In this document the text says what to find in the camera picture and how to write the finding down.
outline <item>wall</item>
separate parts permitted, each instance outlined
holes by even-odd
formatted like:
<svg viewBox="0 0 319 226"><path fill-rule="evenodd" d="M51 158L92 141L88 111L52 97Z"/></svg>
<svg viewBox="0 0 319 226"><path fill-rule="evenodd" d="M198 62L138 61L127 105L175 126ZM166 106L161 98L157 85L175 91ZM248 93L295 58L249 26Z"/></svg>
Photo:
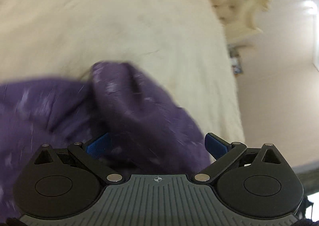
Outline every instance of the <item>wall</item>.
<svg viewBox="0 0 319 226"><path fill-rule="evenodd" d="M312 64L315 17L307 0L273 0L258 15L264 31L248 40L238 77L242 123L249 147L274 143L296 172L319 166L319 72Z"/></svg>

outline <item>purple garment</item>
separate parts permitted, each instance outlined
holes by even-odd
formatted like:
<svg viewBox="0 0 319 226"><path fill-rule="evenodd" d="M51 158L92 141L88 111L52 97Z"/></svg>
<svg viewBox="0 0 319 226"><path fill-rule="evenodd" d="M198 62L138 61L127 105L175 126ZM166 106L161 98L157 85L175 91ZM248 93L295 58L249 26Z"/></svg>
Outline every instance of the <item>purple garment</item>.
<svg viewBox="0 0 319 226"><path fill-rule="evenodd" d="M0 86L0 222L17 217L12 186L43 143L54 148L109 132L104 161L120 173L193 175L209 165L204 138L169 95L127 63L97 63L92 81Z"/></svg>

